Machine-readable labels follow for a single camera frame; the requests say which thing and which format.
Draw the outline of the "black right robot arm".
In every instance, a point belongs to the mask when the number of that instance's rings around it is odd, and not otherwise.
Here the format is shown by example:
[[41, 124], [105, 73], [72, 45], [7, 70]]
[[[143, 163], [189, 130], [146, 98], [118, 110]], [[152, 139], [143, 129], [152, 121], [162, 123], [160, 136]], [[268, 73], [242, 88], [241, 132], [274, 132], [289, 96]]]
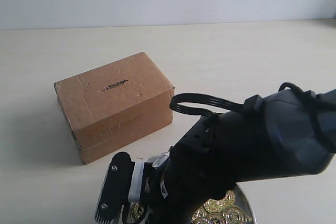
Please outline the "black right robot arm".
[[335, 155], [335, 91], [284, 83], [243, 104], [183, 93], [170, 107], [199, 120], [158, 168], [132, 166], [125, 198], [151, 208], [151, 223], [183, 223], [238, 182], [318, 174]]

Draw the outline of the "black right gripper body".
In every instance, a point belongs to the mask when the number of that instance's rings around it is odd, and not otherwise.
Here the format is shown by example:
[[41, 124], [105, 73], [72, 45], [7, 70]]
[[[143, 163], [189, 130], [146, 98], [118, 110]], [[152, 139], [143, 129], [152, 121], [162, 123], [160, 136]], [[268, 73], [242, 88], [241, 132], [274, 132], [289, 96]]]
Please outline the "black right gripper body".
[[170, 161], [158, 165], [152, 162], [155, 169], [150, 186], [150, 201], [145, 216], [135, 221], [131, 216], [130, 205], [123, 206], [123, 223], [173, 223], [173, 194], [169, 192], [168, 177]]

